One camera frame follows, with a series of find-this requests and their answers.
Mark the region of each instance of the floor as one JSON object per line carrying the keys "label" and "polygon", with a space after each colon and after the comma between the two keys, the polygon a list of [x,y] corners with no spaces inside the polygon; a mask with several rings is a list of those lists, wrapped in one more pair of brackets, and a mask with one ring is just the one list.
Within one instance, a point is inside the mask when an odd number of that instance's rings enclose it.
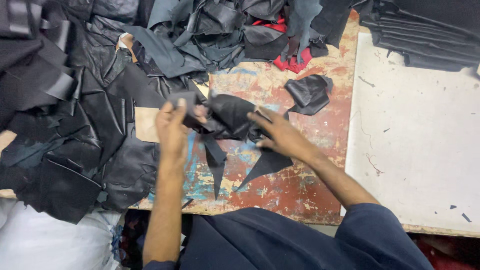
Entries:
{"label": "floor", "polygon": [[338,229],[338,226],[328,226],[328,225],[307,224],[307,226],[331,237],[335,236],[335,233]]}

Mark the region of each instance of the hand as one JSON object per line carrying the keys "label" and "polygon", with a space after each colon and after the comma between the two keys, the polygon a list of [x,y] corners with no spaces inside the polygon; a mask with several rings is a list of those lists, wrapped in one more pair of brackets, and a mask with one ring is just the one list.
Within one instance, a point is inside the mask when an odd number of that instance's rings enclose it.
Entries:
{"label": "hand", "polygon": [[166,167],[181,167],[187,159],[187,133],[188,128],[182,124],[187,111],[186,101],[178,100],[177,109],[173,108],[170,101],[165,102],[156,116],[156,130],[160,142],[160,160],[166,162]]}
{"label": "hand", "polygon": [[307,162],[320,154],[318,147],[309,142],[300,131],[294,128],[280,114],[264,107],[259,107],[258,111],[272,122],[252,112],[249,112],[247,117],[268,131],[272,135],[273,140],[264,139],[259,141],[257,147],[268,147],[277,153],[303,162]]}

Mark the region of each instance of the stack of black leather sheets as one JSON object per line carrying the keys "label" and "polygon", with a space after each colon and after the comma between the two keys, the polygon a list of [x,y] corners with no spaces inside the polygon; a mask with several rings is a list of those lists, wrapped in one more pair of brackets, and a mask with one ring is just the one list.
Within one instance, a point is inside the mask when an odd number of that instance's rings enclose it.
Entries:
{"label": "stack of black leather sheets", "polygon": [[354,0],[375,46],[411,67],[459,71],[480,62],[478,0]]}

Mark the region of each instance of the navy blue sleeve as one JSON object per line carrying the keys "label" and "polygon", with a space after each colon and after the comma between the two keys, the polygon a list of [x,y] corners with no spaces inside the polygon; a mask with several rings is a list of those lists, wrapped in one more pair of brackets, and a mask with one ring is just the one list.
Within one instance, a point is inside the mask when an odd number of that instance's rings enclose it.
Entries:
{"label": "navy blue sleeve", "polygon": [[150,261],[143,270],[174,270],[177,265],[174,261]]}
{"label": "navy blue sleeve", "polygon": [[389,269],[433,269],[396,216],[378,204],[351,206],[335,238],[363,250]]}

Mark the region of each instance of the person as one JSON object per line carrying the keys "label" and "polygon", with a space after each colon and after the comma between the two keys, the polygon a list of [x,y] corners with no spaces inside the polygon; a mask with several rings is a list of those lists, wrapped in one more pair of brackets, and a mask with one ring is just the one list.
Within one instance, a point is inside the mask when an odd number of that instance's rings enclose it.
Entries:
{"label": "person", "polygon": [[162,154],[145,237],[144,270],[433,269],[389,209],[282,116],[263,107],[260,113],[271,121],[257,113],[247,117],[273,140],[257,146],[304,162],[323,180],[347,209],[335,237],[265,209],[247,208],[216,216],[188,215],[189,226],[183,232],[187,244],[179,252],[188,144],[188,129],[182,124],[185,106],[182,99],[176,109],[167,102],[156,119]]}

